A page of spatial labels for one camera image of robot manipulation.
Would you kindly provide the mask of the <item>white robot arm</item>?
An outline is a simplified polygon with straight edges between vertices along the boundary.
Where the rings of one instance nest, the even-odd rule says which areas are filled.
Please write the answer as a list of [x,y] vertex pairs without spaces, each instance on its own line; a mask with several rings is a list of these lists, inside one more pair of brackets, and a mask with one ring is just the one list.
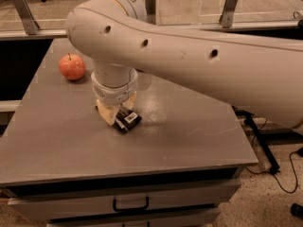
[[103,108],[127,101],[138,72],[166,79],[294,131],[303,122],[303,43],[146,21],[142,0],[89,0],[65,31],[93,59]]

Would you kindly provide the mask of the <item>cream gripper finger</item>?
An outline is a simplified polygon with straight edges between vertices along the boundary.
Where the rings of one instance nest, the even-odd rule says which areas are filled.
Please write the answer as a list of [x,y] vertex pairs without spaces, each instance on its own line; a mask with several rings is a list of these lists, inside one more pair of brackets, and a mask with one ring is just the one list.
[[115,124],[116,116],[119,112],[120,107],[117,105],[107,105],[97,100],[98,113],[102,119],[110,126]]
[[121,107],[123,109],[132,111],[134,109],[135,100],[136,100],[136,93],[133,93],[126,101],[124,101],[121,104]]

